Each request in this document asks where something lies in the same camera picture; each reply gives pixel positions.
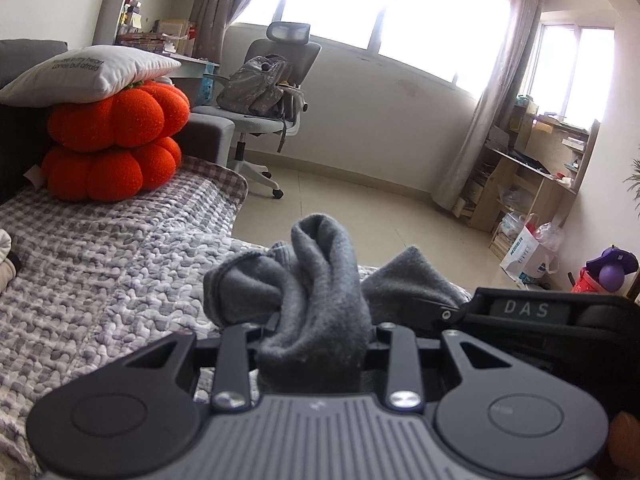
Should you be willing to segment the person's right hand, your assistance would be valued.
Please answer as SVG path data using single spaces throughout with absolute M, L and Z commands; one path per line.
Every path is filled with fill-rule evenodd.
M 620 412 L 608 432 L 608 454 L 617 468 L 639 477 L 640 424 L 631 414 Z

